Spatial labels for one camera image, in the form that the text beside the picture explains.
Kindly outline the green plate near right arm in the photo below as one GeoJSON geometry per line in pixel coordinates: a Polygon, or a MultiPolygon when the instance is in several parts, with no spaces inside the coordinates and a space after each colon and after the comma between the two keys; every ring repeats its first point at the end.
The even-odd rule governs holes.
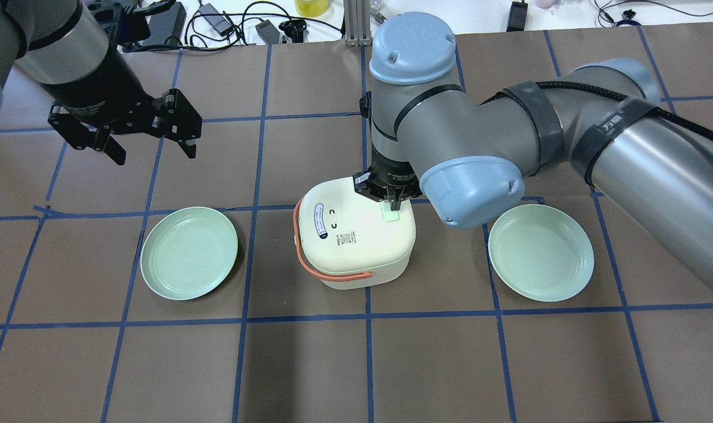
{"type": "Polygon", "coordinates": [[[595,267],[592,243],[568,214],[544,204],[521,204],[492,225],[491,265],[512,291],[554,303],[580,294],[595,267]]]}

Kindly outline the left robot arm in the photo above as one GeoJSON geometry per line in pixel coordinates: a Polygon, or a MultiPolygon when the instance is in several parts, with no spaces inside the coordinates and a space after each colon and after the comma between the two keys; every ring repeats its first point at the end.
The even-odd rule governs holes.
{"type": "Polygon", "coordinates": [[[16,65],[53,98],[48,123],[75,150],[126,160],[115,136],[145,133],[196,156],[203,120],[179,89],[153,98],[118,46],[149,37],[146,18],[172,1],[147,7],[118,1],[0,1],[0,109],[16,65]]]}

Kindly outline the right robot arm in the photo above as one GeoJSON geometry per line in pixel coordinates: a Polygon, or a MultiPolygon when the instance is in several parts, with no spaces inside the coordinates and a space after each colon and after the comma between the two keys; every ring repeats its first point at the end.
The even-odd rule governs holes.
{"type": "Polygon", "coordinates": [[[392,210],[425,195],[448,226],[480,227],[524,177],[568,162],[713,291],[713,131],[659,105],[640,62],[582,65],[474,103],[453,74],[456,38],[408,12],[377,29],[360,100],[372,164],[354,191],[392,210]]]}

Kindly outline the green plate near left arm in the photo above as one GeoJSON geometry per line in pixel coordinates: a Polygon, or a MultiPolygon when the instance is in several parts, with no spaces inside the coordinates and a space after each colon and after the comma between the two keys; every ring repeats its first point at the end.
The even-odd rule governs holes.
{"type": "Polygon", "coordinates": [[[230,219],[206,207],[180,209],[150,231],[140,271],[150,291],[164,299],[197,299],[218,287],[235,265],[238,233],[230,219]]]}

